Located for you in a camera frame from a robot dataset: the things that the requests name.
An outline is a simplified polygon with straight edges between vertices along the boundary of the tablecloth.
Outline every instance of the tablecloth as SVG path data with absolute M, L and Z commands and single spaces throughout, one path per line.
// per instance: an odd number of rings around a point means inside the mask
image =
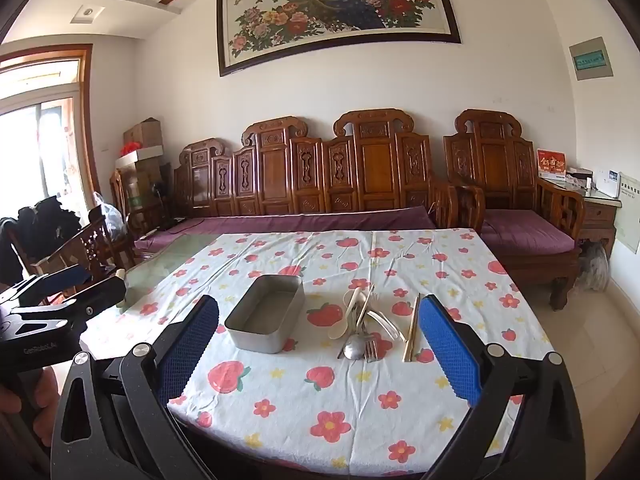
M 224 320 L 262 274 L 303 278 L 306 302 L 284 350 L 239 350 Z M 126 313 L 90 322 L 97 357 L 153 342 L 203 294 L 220 326 L 172 413 L 228 446 L 317 472 L 389 476 L 428 470 L 468 405 L 453 393 L 424 336 L 414 360 L 372 320 L 381 361 L 338 360 L 327 337 L 345 291 L 375 283 L 378 307 L 407 333 L 418 292 L 435 294 L 456 320 L 512 355 L 542 358 L 552 347 L 526 300 L 478 235 L 468 229 L 222 235 L 162 280 Z M 501 452 L 521 399 L 513 397 L 489 454 Z

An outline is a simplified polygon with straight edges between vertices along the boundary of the drawer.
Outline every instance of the drawer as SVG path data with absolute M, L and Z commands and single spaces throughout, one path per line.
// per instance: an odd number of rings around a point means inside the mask
M 586 202 L 584 225 L 613 225 L 616 218 L 616 208 L 609 205 Z

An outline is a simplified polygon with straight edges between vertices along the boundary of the white wall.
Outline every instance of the white wall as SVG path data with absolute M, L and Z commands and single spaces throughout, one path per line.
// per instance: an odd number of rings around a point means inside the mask
M 134 53 L 137 40 L 116 36 L 42 36 L 0 45 L 0 54 L 34 46 L 92 43 L 90 112 L 100 191 L 111 199 L 109 177 L 122 147 L 122 134 L 135 120 Z
M 238 148 L 256 121 L 295 115 L 331 137 L 340 115 L 402 108 L 431 136 L 444 173 L 441 136 L 466 108 L 508 111 L 536 146 L 575 159 L 574 103 L 558 32 L 545 0 L 451 0 L 462 45 L 397 42 L 343 46 L 218 75 L 215 0 L 198 0 L 138 45 L 138 115 L 162 120 L 177 164 L 190 142 L 221 137 Z
M 640 52 L 607 0 L 547 0 L 572 74 L 578 164 L 640 179 Z M 569 46 L 602 36 L 613 77 L 578 81 Z M 611 276 L 640 310 L 640 255 L 616 241 Z

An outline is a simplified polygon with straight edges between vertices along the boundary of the metal container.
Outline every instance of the metal container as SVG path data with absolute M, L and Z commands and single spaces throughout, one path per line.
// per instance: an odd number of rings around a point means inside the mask
M 259 276 L 225 321 L 238 348 L 276 354 L 298 322 L 305 303 L 302 280 L 297 276 Z

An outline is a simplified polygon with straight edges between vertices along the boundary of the hand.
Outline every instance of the hand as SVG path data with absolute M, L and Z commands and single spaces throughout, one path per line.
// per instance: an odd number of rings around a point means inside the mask
M 56 418 L 58 400 L 60 399 L 58 381 L 53 368 L 44 368 L 42 377 L 36 385 L 34 397 L 42 411 L 33 421 L 33 432 L 41 438 L 45 446 L 50 447 L 51 437 L 53 436 L 53 423 Z M 22 402 L 20 397 L 0 386 L 0 412 L 20 413 L 21 409 Z

